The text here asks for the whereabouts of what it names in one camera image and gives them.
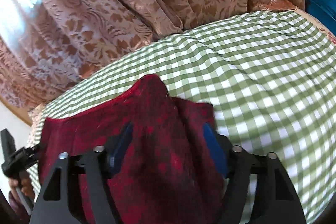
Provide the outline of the person's left hand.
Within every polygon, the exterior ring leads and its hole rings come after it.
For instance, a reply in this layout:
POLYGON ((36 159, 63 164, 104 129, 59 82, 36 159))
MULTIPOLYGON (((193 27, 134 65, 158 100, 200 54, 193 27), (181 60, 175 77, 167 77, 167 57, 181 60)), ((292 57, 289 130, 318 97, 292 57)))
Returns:
MULTIPOLYGON (((21 192, 31 198, 32 200, 35 199, 35 193, 33 189, 33 185, 31 183, 30 175, 27 171, 22 171, 20 173, 20 180, 21 180, 21 192)), ((14 199, 18 202, 21 203, 21 199, 19 198, 17 191, 15 190, 16 187, 18 187, 19 182, 15 178, 9 178, 9 187, 11 190, 11 194, 13 195, 14 199)))

